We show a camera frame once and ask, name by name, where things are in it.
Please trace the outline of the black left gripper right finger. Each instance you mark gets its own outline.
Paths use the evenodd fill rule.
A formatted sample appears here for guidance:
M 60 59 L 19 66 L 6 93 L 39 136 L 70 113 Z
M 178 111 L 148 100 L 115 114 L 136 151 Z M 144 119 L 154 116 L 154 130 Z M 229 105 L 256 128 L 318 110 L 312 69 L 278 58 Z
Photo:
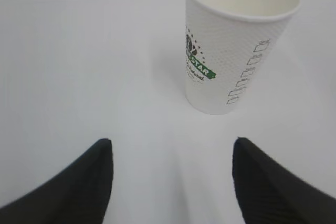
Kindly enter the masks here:
M 335 223 L 335 198 L 285 169 L 247 138 L 234 143 L 232 177 L 245 223 Z

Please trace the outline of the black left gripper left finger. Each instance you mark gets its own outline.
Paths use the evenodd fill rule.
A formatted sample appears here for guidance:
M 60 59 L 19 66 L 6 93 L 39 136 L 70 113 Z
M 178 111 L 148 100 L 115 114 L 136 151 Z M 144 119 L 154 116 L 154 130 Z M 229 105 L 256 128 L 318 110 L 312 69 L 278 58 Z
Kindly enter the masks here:
M 1 223 L 103 223 L 112 185 L 112 142 L 104 138 L 55 177 L 1 207 Z

